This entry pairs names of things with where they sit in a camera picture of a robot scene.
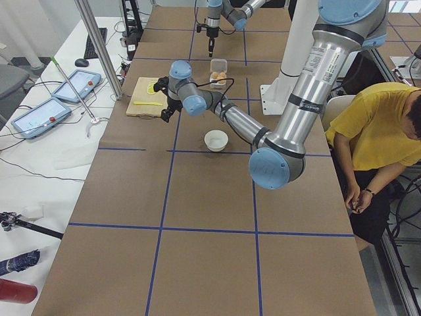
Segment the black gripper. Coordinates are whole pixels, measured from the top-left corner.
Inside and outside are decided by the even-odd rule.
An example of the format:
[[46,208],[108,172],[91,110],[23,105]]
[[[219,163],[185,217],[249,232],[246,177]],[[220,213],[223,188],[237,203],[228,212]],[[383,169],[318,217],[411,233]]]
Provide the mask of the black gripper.
[[210,41],[215,40],[218,37],[218,27],[207,27],[207,36]]
[[167,123],[170,122],[172,115],[178,111],[182,111],[182,102],[179,99],[172,99],[170,96],[167,97],[167,109],[161,111],[161,119]]

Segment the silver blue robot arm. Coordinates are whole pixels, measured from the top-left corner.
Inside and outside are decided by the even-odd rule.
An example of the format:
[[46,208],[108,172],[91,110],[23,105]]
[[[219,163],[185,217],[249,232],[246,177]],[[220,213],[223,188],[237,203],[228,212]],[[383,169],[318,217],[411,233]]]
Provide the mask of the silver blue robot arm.
[[218,37],[222,16],[236,31],[241,31],[246,27],[247,21],[253,16],[255,11],[269,3],[269,1],[248,1],[240,9],[235,9],[231,2],[226,0],[209,0],[207,3],[207,18],[203,27],[207,29],[207,36],[213,40]]
[[254,146],[249,173],[256,184],[275,190],[297,179],[305,169],[304,142],[347,57],[383,45],[387,36],[387,1],[319,1],[317,10],[308,31],[312,47],[275,130],[245,114],[223,93],[200,89],[190,64],[181,60],[153,87],[167,97],[162,119],[181,110],[193,117],[212,111]]

